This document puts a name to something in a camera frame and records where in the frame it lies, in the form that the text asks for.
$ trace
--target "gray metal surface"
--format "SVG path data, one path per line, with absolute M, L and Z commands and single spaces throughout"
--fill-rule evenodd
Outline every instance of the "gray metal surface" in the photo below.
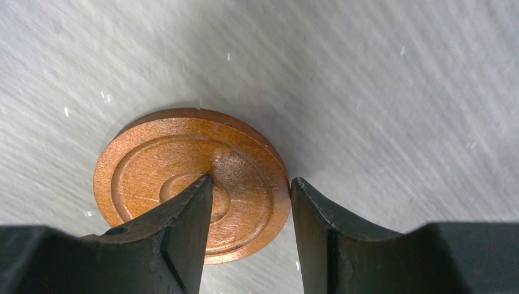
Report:
M 168 107 L 236 116 L 291 178 L 401 232 L 519 219 L 517 1 L 0 3 L 0 222 L 108 225 L 102 149 Z M 302 293 L 291 219 L 201 293 Z

